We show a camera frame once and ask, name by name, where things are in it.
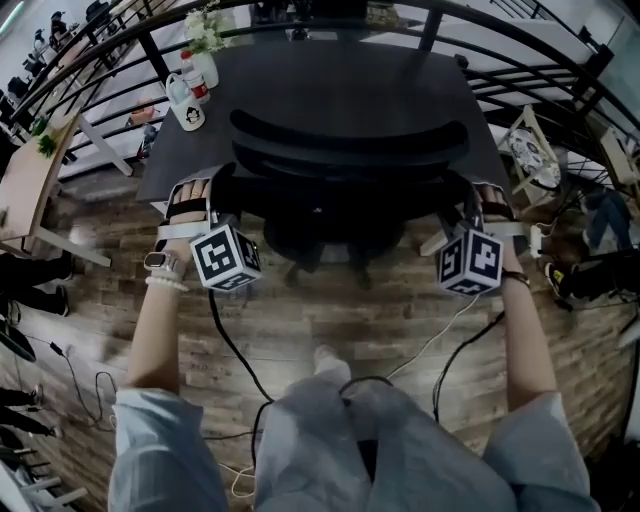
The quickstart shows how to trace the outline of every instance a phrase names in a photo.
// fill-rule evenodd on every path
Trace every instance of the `white cable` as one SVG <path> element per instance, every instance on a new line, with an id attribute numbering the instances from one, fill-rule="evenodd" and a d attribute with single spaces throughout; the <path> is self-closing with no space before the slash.
<path id="1" fill-rule="evenodd" d="M 246 478 L 253 478 L 255 480 L 255 475 L 245 475 L 246 471 L 251 471 L 253 469 L 253 466 L 248 467 L 248 468 L 244 468 L 240 471 L 236 471 L 233 468 L 230 468 L 229 466 L 227 466 L 226 464 L 222 464 L 221 462 L 218 462 L 218 466 L 223 467 L 224 469 L 226 469 L 227 471 L 231 471 L 233 474 L 236 475 L 236 479 L 233 481 L 233 484 L 231 484 L 231 494 L 233 494 L 236 498 L 251 498 L 256 491 L 254 490 L 251 494 L 237 494 L 236 493 L 236 484 L 238 483 L 238 480 L 240 480 L 241 477 L 246 477 Z"/>
<path id="2" fill-rule="evenodd" d="M 429 345 L 431 345 L 431 343 L 433 343 L 435 340 L 437 340 L 440 336 L 442 336 L 445 332 L 447 332 L 449 330 L 449 328 L 451 327 L 453 322 L 455 322 L 456 318 L 458 318 L 462 313 L 467 311 L 469 308 L 471 308 L 471 306 L 473 306 L 476 303 L 476 301 L 478 300 L 478 297 L 479 297 L 479 295 L 476 295 L 473 298 L 473 300 L 471 302 L 469 302 L 469 304 L 467 304 L 465 307 L 463 307 L 461 310 L 459 310 L 455 315 L 453 315 L 451 317 L 451 320 L 449 320 L 449 323 L 447 324 L 447 326 L 444 329 L 442 329 L 433 338 L 428 340 L 424 344 L 424 346 L 420 349 L 420 352 L 418 352 L 415 356 L 413 356 L 411 359 L 409 359 L 406 363 L 401 364 L 395 370 L 393 370 L 389 375 L 387 375 L 387 379 L 390 379 L 391 377 L 393 377 L 399 371 L 404 370 L 407 366 L 412 364 L 416 359 L 418 359 L 422 354 L 424 354 L 424 351 L 427 350 L 427 348 L 429 347 Z"/>

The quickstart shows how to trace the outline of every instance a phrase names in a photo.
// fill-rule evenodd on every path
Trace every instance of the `red label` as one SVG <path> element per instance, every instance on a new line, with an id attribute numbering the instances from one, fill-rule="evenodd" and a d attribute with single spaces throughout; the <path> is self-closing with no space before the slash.
<path id="1" fill-rule="evenodd" d="M 203 98 L 209 93 L 209 89 L 207 89 L 207 84 L 205 84 L 204 82 L 202 82 L 200 85 L 196 85 L 195 87 L 192 87 L 191 90 L 193 91 L 193 94 L 195 95 L 196 99 Z"/>

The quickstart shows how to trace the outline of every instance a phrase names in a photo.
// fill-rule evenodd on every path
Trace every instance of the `wooden floor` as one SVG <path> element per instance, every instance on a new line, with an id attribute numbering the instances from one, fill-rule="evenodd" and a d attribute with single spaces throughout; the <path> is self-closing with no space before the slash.
<path id="1" fill-rule="evenodd" d="M 68 283 L 72 314 L 60 318 L 22 308 L 20 324 L 26 335 L 55 342 L 67 351 L 83 398 L 95 414 L 96 372 L 108 371 L 117 383 L 123 382 L 145 292 L 142 261 L 154 243 L 161 220 L 150 206 L 134 202 L 135 178 L 124 184 L 118 180 L 117 175 L 107 173 L 67 184 L 66 191 L 75 199 L 61 200 L 49 219 L 56 231 L 110 255 L 113 267 L 79 262 L 80 273 Z M 109 186 L 119 197 L 104 199 Z M 228 333 L 265 388 L 278 395 L 290 383 L 310 375 L 311 354 L 320 343 L 335 347 L 352 364 L 356 376 L 386 375 L 442 329 L 466 300 L 440 293 L 433 259 L 417 255 L 417 245 L 436 227 L 433 218 L 412 222 L 397 250 L 372 265 L 371 291 L 360 290 L 340 266 L 324 267 L 314 275 L 302 274 L 299 285 L 288 288 L 284 276 L 290 263 L 266 246 L 261 221 L 244 218 L 243 231 L 258 243 L 265 278 L 251 289 L 220 298 L 219 306 Z M 533 262 L 527 264 L 527 270 L 569 421 L 586 455 L 619 427 L 627 406 L 632 351 L 618 350 L 616 338 L 633 310 L 624 306 L 570 315 L 553 304 Z M 206 295 L 193 271 L 189 280 L 194 291 L 182 299 L 179 326 L 183 395 L 204 407 L 205 435 L 245 432 L 252 428 L 262 399 L 217 334 Z M 433 384 L 451 352 L 501 309 L 499 298 L 479 300 L 423 358 L 400 374 L 395 384 L 430 411 Z M 462 352 L 442 392 L 443 425 L 477 452 L 482 451 L 491 428 L 505 414 L 502 337 L 503 328 L 499 326 Z M 64 438 L 27 437 L 26 441 L 40 451 L 40 457 L 52 462 L 53 471 L 63 478 L 66 488 L 87 487 L 90 496 L 81 502 L 84 510 L 106 510 L 114 460 L 111 407 L 105 405 L 100 430 L 89 428 L 66 362 L 36 339 L 32 341 L 38 356 L 35 364 L 16 363 L 12 354 L 0 350 L 0 383 L 17 388 L 19 369 L 25 389 L 37 383 L 45 386 L 48 410 L 32 416 L 59 425 Z M 112 403 L 108 379 L 100 377 L 99 385 L 104 400 Z M 236 469 L 251 465 L 247 437 L 211 442 L 210 447 L 219 462 Z M 234 475 L 226 470 L 222 474 L 230 486 Z M 251 488 L 248 480 L 239 490 Z M 230 499 L 234 510 L 248 510 L 250 500 Z"/>

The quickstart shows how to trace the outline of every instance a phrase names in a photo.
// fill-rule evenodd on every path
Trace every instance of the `white mug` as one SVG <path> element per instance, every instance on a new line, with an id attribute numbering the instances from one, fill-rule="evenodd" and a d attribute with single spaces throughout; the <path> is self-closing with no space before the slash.
<path id="1" fill-rule="evenodd" d="M 192 132 L 204 124 L 204 112 L 181 77 L 171 73 L 167 78 L 166 91 L 171 110 L 184 130 Z"/>

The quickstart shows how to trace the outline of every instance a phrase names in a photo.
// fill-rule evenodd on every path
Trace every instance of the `smartwatch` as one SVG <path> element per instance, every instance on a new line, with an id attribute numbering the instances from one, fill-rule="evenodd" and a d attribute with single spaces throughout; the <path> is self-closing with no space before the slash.
<path id="1" fill-rule="evenodd" d="M 149 271 L 161 270 L 184 278 L 187 266 L 170 252 L 150 252 L 144 259 L 144 268 Z"/>

